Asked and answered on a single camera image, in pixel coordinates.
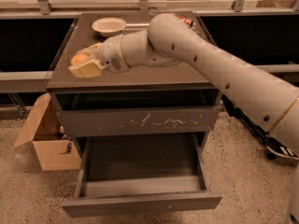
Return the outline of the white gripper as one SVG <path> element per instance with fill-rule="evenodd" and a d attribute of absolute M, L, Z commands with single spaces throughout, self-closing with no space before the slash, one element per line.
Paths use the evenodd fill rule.
<path fill-rule="evenodd" d="M 70 62 L 68 70 L 74 77 L 99 77 L 102 75 L 100 64 L 97 60 L 90 58 L 91 56 L 99 56 L 100 62 L 106 67 L 108 72 L 121 73 L 128 71 L 130 67 L 122 54 L 122 39 L 122 35 L 116 35 L 106 39 L 102 45 L 101 43 L 96 43 L 79 50 L 77 55 L 85 60 L 75 65 L 72 65 Z"/>

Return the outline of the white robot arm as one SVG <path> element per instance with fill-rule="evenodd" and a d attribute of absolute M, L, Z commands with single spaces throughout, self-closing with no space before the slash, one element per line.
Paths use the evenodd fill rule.
<path fill-rule="evenodd" d="M 280 156 L 299 156 L 299 88 L 220 49 L 197 35 L 174 14 L 159 14 L 149 28 L 114 35 L 82 49 L 68 70 L 74 77 L 98 77 L 104 70 L 126 72 L 134 67 L 185 62 L 226 95 L 282 147 Z"/>

